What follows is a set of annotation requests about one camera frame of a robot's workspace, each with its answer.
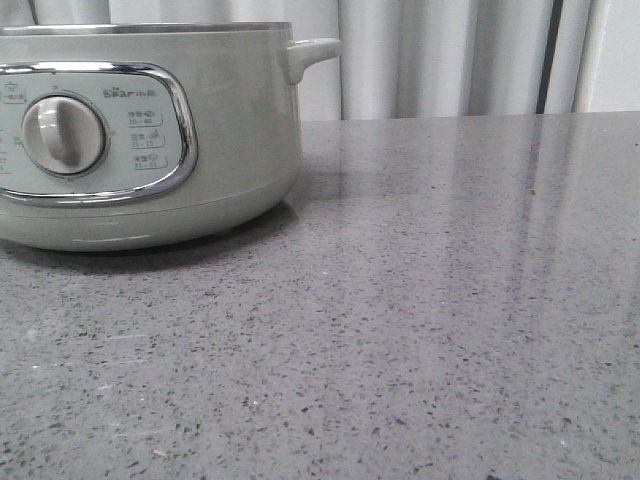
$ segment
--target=white curtain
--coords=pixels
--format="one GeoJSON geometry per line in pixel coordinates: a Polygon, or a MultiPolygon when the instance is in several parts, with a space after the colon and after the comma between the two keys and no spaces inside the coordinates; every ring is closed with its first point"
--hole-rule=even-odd
{"type": "MultiPolygon", "coordinates": [[[[640,2],[0,0],[0,24],[290,21],[296,39],[343,40],[342,58],[311,67],[299,87],[304,120],[336,120],[606,109],[599,98],[621,97],[600,67],[612,11],[637,24],[640,2]]],[[[620,34],[629,51],[638,28],[620,34]]],[[[616,65],[615,78],[628,71],[616,65]]],[[[622,77],[637,85],[636,70],[622,77]]],[[[640,104],[631,83],[626,104],[640,104]]]]}

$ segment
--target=white wall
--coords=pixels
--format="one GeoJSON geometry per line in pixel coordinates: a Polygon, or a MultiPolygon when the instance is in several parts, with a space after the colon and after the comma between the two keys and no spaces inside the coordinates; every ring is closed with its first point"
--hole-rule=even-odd
{"type": "Polygon", "coordinates": [[[640,110],[639,0],[593,0],[575,110],[640,110]]]}

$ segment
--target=electric hot pot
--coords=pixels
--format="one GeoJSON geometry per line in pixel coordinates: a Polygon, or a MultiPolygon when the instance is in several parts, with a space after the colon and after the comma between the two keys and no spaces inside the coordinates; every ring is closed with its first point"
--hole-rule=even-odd
{"type": "Polygon", "coordinates": [[[279,202],[296,84],[340,41],[288,23],[0,29],[0,237],[95,251],[197,238],[279,202]]]}

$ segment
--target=gray countertop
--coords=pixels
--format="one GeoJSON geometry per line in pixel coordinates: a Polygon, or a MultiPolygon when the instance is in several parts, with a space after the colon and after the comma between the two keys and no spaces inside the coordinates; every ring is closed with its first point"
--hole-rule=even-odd
{"type": "Polygon", "coordinates": [[[222,236],[0,242],[0,477],[637,479],[640,114],[303,142],[222,236]]]}

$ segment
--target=pot handle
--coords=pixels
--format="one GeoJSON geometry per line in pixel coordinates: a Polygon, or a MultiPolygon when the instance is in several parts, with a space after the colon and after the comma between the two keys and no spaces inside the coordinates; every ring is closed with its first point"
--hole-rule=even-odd
{"type": "Polygon", "coordinates": [[[341,45],[342,42],[337,38],[314,38],[312,40],[290,42],[286,48],[289,64],[289,83],[291,85],[299,83],[302,80],[305,69],[314,63],[340,55],[341,45]]]}

